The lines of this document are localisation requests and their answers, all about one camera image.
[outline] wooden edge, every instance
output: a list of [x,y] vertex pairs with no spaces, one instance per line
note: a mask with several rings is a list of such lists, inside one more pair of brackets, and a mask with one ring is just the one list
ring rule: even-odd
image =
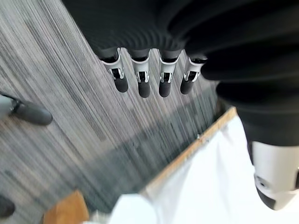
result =
[[230,108],[223,114],[217,121],[215,121],[199,139],[196,139],[191,145],[183,151],[173,162],[162,170],[147,186],[141,190],[141,194],[146,194],[146,191],[158,185],[161,181],[165,180],[168,176],[174,173],[190,156],[192,156],[198,148],[206,142],[207,139],[212,137],[219,129],[221,129],[227,122],[237,115],[235,107]]

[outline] white sheet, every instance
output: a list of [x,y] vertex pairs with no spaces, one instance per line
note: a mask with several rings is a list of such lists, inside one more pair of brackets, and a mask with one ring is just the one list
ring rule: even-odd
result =
[[299,197],[283,210],[272,211],[260,200],[253,174],[244,130],[236,117],[150,195],[156,214],[147,201],[127,200],[130,209],[121,214],[118,202],[114,211],[118,211],[121,221],[110,224],[139,224],[129,219],[137,214],[139,217],[142,214],[144,221],[152,220],[153,224],[156,215],[157,224],[298,223]]

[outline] wooden board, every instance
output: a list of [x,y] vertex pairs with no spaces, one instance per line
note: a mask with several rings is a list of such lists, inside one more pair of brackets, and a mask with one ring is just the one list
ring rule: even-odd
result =
[[171,176],[176,170],[178,170],[185,161],[191,158],[197,150],[200,149],[209,138],[211,138],[219,129],[221,129],[232,118],[237,116],[235,107],[230,108],[225,114],[223,114],[217,121],[215,121],[198,139],[196,139],[185,151],[183,151],[173,162],[163,169],[140,193],[142,195],[150,194],[159,188],[161,184]]

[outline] cardboard box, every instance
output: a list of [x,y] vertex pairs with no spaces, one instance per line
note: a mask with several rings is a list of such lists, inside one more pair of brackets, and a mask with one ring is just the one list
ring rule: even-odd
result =
[[43,216],[43,224],[81,224],[88,220],[87,206],[78,190],[62,199]]

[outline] gray carpet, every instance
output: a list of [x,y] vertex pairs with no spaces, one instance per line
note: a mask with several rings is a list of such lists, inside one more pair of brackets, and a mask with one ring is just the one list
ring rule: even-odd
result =
[[109,212],[120,194],[139,191],[219,116],[215,83],[199,78],[189,95],[179,92],[184,53],[171,94],[162,98],[151,51],[151,94],[143,99],[122,52],[124,94],[59,0],[0,1],[0,90],[54,117],[47,127],[0,121],[0,194],[17,206],[5,223],[35,224],[76,188],[89,210]]

